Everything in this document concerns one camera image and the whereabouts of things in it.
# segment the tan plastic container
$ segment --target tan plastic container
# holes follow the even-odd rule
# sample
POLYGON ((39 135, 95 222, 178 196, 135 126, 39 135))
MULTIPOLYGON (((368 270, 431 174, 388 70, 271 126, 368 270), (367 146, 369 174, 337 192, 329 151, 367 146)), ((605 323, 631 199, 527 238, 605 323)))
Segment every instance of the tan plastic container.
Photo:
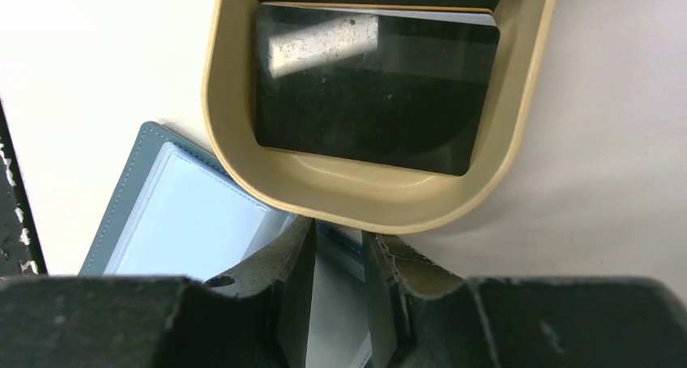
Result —
POLYGON ((523 135, 556 0, 501 0, 501 30, 472 166, 461 177, 262 148, 253 133, 257 0, 216 0, 203 85, 222 165, 270 205, 377 233, 447 224, 489 195, 523 135))

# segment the blue wallet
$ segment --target blue wallet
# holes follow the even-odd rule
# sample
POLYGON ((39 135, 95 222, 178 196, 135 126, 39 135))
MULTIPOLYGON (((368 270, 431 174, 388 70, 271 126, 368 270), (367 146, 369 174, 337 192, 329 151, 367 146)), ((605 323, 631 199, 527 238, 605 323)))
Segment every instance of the blue wallet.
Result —
POLYGON ((215 157, 146 122, 80 275, 205 281, 265 246, 293 218, 248 195, 215 157))

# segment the plastic tray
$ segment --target plastic tray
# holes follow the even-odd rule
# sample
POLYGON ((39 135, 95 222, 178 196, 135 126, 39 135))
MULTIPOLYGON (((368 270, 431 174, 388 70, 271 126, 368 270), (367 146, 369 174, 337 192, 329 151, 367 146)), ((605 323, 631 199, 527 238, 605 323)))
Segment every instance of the plastic tray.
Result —
POLYGON ((254 197, 305 216, 378 233, 445 225, 482 202, 522 138, 556 0, 501 0, 501 40, 470 170, 457 178, 260 147, 253 133, 257 0, 215 0, 203 80, 212 147, 254 197))

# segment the stitched edge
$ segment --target stitched edge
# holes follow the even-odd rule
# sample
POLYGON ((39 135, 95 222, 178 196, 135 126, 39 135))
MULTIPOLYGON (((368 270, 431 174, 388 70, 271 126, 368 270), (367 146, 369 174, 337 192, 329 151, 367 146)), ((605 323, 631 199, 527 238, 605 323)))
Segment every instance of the stitched edge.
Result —
MULTIPOLYGON (((119 190, 117 191, 117 197, 114 199, 114 203, 113 203, 113 205, 112 205, 112 209, 110 209, 110 211, 109 211, 107 221, 105 222, 105 226, 103 226, 103 231, 100 232, 100 235, 98 236, 98 242, 96 243, 96 247, 93 249, 93 254, 91 255, 91 258, 88 260, 88 265, 86 266, 86 270, 83 271, 84 274, 88 274, 88 271, 91 270, 91 265, 93 264, 93 260, 95 259, 96 255, 97 255, 97 253, 98 253, 98 250, 100 249, 100 243, 103 241, 103 237, 105 236, 105 233, 107 232, 107 229, 108 229, 108 227, 109 227, 109 222, 112 220, 112 215, 114 214, 114 211, 117 209, 117 204, 119 203, 119 197, 122 196, 122 192, 124 191, 124 187, 126 186, 126 180, 129 179, 129 174, 131 173, 131 170, 134 168, 134 163, 136 162, 136 157, 138 156, 138 154, 139 154, 139 149, 141 148, 141 145, 143 144, 143 138, 146 136, 146 133, 147 133, 148 131, 152 131, 153 133, 155 133, 156 135, 158 135, 161 139, 163 139, 163 140, 165 140, 165 141, 169 141, 169 138, 167 138, 167 137, 161 135, 161 134, 158 133, 157 131, 154 131, 154 130, 153 130, 152 128, 150 128, 150 127, 144 128, 143 131, 141 132, 141 136, 140 136, 140 138, 139 138, 139 143, 136 145, 136 149, 135 149, 135 151, 134 151, 133 157, 131 158, 131 163, 129 164, 129 168, 128 168, 128 170, 126 171, 126 175, 124 175, 124 180, 122 180, 122 184, 119 186, 119 190)), ((179 146, 179 145, 178 145, 178 147, 181 148, 182 150, 184 150, 186 153, 189 153, 191 156, 195 157, 196 159, 202 161, 203 163, 205 163, 205 164, 207 164, 207 165, 210 165, 212 168, 216 169, 217 171, 219 171, 220 173, 222 173, 224 176, 230 178, 230 177, 224 172, 224 170, 223 170, 222 168, 220 168, 220 167, 219 167, 216 163, 214 163, 213 161, 209 161, 206 157, 198 156, 197 154, 195 154, 195 153, 193 153, 193 152, 187 150, 187 149, 184 148, 184 147, 181 147, 181 146, 179 146)), ((234 191, 237 195, 240 195, 241 197, 245 198, 246 200, 249 200, 249 201, 250 201, 251 203, 253 203, 254 205, 260 206, 260 204, 258 204, 258 203, 255 201, 255 199, 248 198, 245 194, 243 194, 243 193, 240 192, 239 190, 236 190, 235 188, 232 188, 232 187, 230 187, 230 186, 226 186, 226 187, 229 188, 230 190, 234 191)))

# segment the white surface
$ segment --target white surface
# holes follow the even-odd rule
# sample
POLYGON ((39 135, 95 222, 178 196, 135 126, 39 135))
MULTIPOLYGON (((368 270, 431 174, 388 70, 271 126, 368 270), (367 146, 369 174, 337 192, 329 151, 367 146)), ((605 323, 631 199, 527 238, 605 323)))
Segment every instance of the white surface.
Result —
MULTIPOLYGON (((213 0, 0 0, 0 94, 53 274, 76 273, 146 120, 207 146, 213 0)), ((410 241, 460 274, 632 274, 687 300, 687 2, 560 0, 518 159, 410 241)))

